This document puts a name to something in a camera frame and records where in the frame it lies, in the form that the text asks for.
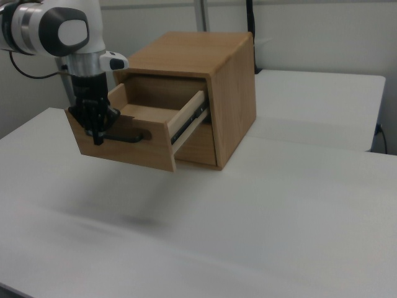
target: power cord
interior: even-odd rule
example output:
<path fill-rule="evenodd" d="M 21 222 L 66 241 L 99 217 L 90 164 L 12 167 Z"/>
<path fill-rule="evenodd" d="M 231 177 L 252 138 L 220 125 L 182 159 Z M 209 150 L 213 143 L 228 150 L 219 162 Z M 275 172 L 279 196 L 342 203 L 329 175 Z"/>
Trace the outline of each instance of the power cord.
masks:
<path fill-rule="evenodd" d="M 69 73 L 66 73 L 66 72 L 64 72 L 64 71 L 57 71 L 56 73 L 51 73 L 51 74 L 48 74 L 48 75 L 46 75 L 46 76 L 31 76 L 31 75 L 29 75 L 29 74 L 27 74 L 27 73 L 24 73 L 24 72 L 17 66 L 17 64 L 16 64 L 15 61 L 14 61 L 14 57 L 12 56 L 12 51 L 9 51 L 9 54 L 10 54 L 11 63 L 12 63 L 12 65 L 14 65 L 14 68 L 15 68 L 20 74 L 22 74 L 22 75 L 24 75 L 24 76 L 26 76 L 26 77 L 28 77 L 28 78 L 30 78 L 30 79 L 47 79 L 47 78 L 51 78 L 52 76 L 56 76 L 56 75 L 69 75 Z"/>
<path fill-rule="evenodd" d="M 382 124 L 377 123 L 377 126 L 375 127 L 375 135 L 378 135 L 379 133 L 381 133 L 383 136 L 383 142 L 385 143 L 385 154 L 387 154 L 387 142 L 385 132 L 382 129 Z"/>

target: wooden cabinet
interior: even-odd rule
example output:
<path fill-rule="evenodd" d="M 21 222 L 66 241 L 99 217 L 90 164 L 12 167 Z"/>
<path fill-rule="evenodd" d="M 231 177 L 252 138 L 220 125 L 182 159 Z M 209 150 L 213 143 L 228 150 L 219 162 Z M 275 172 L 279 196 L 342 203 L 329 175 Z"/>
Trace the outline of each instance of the wooden cabinet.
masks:
<path fill-rule="evenodd" d="M 111 132 L 143 139 L 94 146 L 68 115 L 81 153 L 168 171 L 175 160 L 222 169 L 256 118 L 251 34 L 169 32 L 129 62 L 109 93 L 122 113 Z"/>

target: white wall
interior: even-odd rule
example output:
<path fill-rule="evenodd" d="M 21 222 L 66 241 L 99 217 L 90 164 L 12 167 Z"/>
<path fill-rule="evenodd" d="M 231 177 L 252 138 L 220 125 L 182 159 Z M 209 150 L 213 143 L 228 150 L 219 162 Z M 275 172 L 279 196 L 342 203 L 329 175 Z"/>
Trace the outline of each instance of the white wall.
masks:
<path fill-rule="evenodd" d="M 47 75 L 58 70 L 51 58 L 15 54 L 14 59 L 30 75 Z M 0 51 L 0 70 L 0 138 L 49 107 L 64 109 L 68 106 L 69 101 L 58 76 L 28 79 L 14 69 L 5 51 Z"/>
<path fill-rule="evenodd" d="M 257 5 L 257 64 L 272 70 L 386 77 L 380 112 L 389 151 L 397 154 L 397 3 Z M 211 31 L 246 30 L 244 6 L 209 8 Z M 383 152 L 381 137 L 374 144 Z"/>

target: cabinet side panel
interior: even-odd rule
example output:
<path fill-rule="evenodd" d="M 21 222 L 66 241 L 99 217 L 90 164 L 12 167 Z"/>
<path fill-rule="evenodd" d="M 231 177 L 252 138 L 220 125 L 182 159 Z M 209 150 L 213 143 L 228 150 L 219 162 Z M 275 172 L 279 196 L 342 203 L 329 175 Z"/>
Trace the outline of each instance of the cabinet side panel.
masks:
<path fill-rule="evenodd" d="M 208 80 L 216 160 L 223 168 L 256 118 L 252 37 Z"/>

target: cabinet top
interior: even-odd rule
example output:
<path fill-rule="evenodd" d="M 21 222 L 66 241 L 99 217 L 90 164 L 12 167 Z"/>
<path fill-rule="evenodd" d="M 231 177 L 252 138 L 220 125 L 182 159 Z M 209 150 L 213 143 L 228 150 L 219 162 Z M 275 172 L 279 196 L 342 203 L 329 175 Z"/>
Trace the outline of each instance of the cabinet top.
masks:
<path fill-rule="evenodd" d="M 127 72 L 209 78 L 246 42 L 249 32 L 168 32 L 132 55 Z"/>

